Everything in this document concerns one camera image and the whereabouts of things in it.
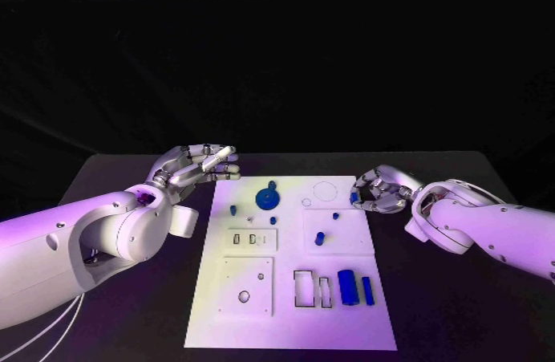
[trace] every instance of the white robotic arm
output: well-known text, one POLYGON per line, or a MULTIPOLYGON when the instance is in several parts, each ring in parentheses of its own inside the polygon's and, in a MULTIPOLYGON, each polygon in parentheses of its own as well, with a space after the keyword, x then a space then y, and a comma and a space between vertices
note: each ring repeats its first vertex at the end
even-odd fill
POLYGON ((500 262, 555 280, 555 214, 506 204, 473 184, 450 179, 427 186, 411 174, 378 166, 356 181, 355 208, 399 212, 412 202, 407 232, 443 250, 463 254, 473 243, 500 262), (373 201, 363 201, 360 190, 373 201))
POLYGON ((149 260, 167 233, 189 238, 198 212, 176 205, 195 184, 238 180, 235 148, 172 149, 147 181, 0 223, 0 329, 42 315, 149 260), (81 245, 98 254, 85 261, 81 245))

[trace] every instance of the blue knob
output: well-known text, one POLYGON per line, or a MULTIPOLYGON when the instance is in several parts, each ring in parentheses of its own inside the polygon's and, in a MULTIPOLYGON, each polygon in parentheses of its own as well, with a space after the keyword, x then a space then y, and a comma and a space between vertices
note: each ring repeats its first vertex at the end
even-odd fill
POLYGON ((314 243, 317 246, 322 246, 324 244, 324 233, 323 232, 319 232, 319 234, 316 235, 316 240, 314 240, 314 243))

